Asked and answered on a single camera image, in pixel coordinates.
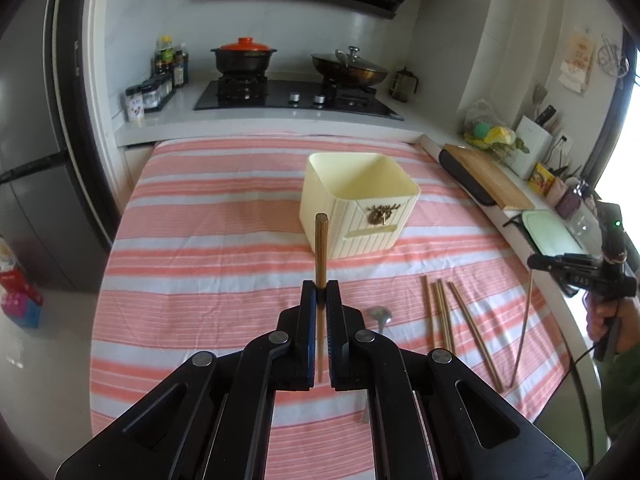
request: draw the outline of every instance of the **metal screw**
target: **metal screw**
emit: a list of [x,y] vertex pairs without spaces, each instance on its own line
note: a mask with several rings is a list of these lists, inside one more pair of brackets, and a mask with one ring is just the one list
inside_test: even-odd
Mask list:
[[271,341],[274,345],[282,345],[288,340],[289,334],[287,334],[283,330],[276,330],[275,332],[271,332],[269,334],[269,341]]
[[371,343],[376,338],[376,333],[371,330],[358,330],[356,339],[361,343]]
[[437,350],[434,350],[433,353],[431,354],[431,357],[433,358],[434,361],[436,361],[437,363],[440,363],[441,365],[449,364],[452,359],[451,353],[449,351],[443,350],[442,348],[438,348]]
[[209,352],[198,352],[191,358],[191,362],[196,366],[209,366],[213,362],[213,355]]

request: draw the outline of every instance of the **window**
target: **window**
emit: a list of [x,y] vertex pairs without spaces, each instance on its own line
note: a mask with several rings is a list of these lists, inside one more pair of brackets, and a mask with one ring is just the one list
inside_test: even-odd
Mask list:
[[[639,73],[640,62],[636,61],[632,71],[634,68]],[[595,189],[604,201],[620,205],[625,230],[636,247],[640,247],[640,200],[633,191],[638,186],[640,164],[640,77],[635,78],[620,137]]]

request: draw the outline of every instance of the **pink package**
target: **pink package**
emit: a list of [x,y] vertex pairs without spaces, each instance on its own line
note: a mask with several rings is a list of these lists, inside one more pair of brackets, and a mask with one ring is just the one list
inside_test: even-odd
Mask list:
[[8,316],[25,317],[29,298],[20,292],[8,292],[2,298],[2,311]]

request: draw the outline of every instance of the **red pot lid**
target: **red pot lid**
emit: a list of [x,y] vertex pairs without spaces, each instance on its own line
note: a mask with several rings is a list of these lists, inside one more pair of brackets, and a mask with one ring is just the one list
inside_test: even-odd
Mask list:
[[270,47],[261,43],[254,43],[254,38],[238,38],[237,43],[229,43],[220,47],[220,50],[244,50],[244,51],[265,51]]

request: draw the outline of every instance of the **black glass cooktop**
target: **black glass cooktop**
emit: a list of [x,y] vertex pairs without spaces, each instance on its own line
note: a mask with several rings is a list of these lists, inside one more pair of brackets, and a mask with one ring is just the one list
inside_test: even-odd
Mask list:
[[260,91],[248,91],[245,95],[238,93],[236,85],[228,95],[219,92],[218,81],[212,81],[196,103],[194,110],[214,110],[217,108],[291,108],[301,110],[327,110],[348,112],[374,117],[382,117],[403,121],[391,108],[383,105],[375,98],[373,88],[344,87],[331,84],[269,80],[260,83]]

